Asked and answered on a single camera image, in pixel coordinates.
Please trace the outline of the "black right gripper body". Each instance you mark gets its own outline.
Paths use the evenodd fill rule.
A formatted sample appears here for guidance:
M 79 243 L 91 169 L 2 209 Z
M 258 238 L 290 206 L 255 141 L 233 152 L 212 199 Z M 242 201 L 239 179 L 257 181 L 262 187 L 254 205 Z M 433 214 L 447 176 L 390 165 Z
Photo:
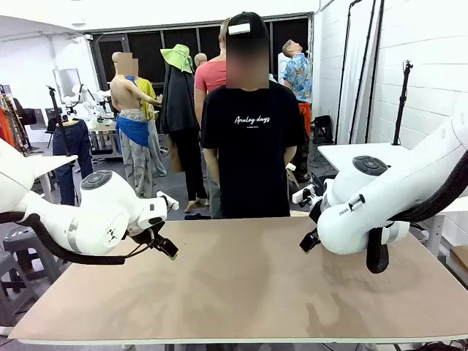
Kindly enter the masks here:
M 323 212 L 323 205 L 322 200 L 318 200 L 310 205 L 310 219 L 315 223 L 318 224 L 319 218 Z

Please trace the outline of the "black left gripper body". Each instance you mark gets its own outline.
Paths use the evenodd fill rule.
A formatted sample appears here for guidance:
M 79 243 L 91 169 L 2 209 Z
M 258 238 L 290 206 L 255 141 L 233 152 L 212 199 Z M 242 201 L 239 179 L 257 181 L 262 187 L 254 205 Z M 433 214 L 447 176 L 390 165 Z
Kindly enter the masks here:
M 161 237 L 159 231 L 164 226 L 163 222 L 159 222 L 151 227 L 144 229 L 141 233 L 131 234 L 128 232 L 128 236 L 137 244 L 147 244 L 150 245 L 152 240 L 158 237 Z

